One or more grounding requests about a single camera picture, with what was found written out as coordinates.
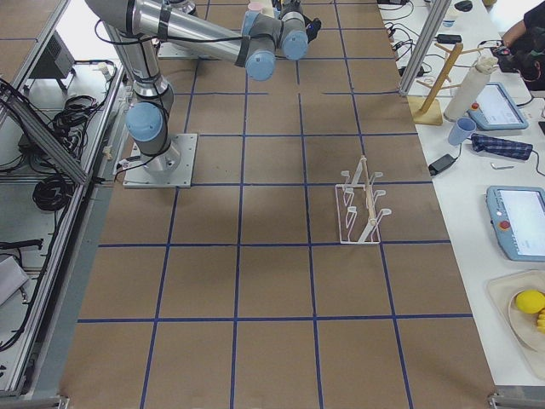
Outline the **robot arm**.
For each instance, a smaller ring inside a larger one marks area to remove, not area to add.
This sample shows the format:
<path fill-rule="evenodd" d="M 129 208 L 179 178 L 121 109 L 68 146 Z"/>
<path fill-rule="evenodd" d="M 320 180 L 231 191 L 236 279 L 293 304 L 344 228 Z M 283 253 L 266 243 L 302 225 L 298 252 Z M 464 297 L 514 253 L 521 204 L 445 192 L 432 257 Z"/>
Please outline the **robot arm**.
<path fill-rule="evenodd" d="M 154 38 L 196 54 L 231 61 L 255 81 L 268 80 L 277 50 L 300 60 L 311 40 L 308 21 L 298 1 L 281 5 L 278 17 L 255 11 L 244 15 L 241 32 L 229 30 L 165 1 L 89 1 L 91 11 L 118 40 L 114 46 L 131 72 L 136 103 L 125 117 L 126 127 L 140 150 L 140 166 L 149 172 L 173 170 L 181 159 L 168 134 L 174 92 L 158 66 Z"/>

